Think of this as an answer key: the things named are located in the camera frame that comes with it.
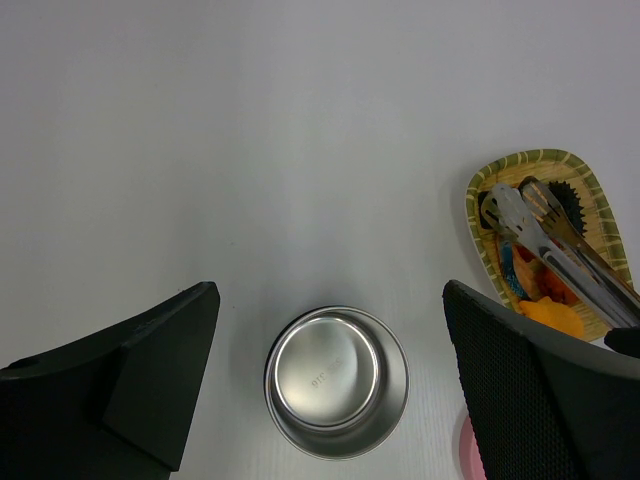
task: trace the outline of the pink plate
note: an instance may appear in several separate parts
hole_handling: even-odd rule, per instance
[[[486,480],[471,419],[467,416],[460,432],[460,467],[465,480]]]

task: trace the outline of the woven basket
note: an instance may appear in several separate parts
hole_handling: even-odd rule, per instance
[[[466,194],[467,220],[478,254],[505,307],[522,313],[518,297],[511,291],[500,272],[496,234],[480,223],[478,195],[496,183],[518,186],[533,175],[547,183],[567,182],[576,190],[583,207],[585,239],[631,285],[631,272],[613,212],[602,187],[591,169],[580,158],[563,150],[529,150],[514,153],[490,163],[476,173]],[[605,335],[609,327],[582,302],[574,305],[584,323],[583,340],[592,341]]]

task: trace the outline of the bowl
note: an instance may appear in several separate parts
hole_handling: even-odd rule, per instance
[[[354,458],[380,445],[402,418],[407,358],[373,315],[323,307],[280,334],[264,392],[274,423],[295,447],[318,458]]]

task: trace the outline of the pink bowl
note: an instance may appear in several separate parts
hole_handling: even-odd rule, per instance
[[[471,419],[468,416],[460,432],[460,467],[465,480],[487,480]]]

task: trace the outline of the tongs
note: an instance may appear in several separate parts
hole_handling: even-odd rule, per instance
[[[525,205],[534,214],[542,229],[566,250],[572,252],[603,288],[616,297],[635,317],[640,318],[638,293],[620,278],[574,228],[562,204],[551,190],[535,177],[525,178],[518,188]]]
[[[492,215],[485,215],[485,218],[492,227],[497,227],[498,233],[521,244],[540,259],[611,327],[640,324],[640,317],[635,316],[607,289],[596,283],[594,278],[553,243],[517,190],[504,183],[496,184],[483,202],[482,210],[483,214],[491,212]]]

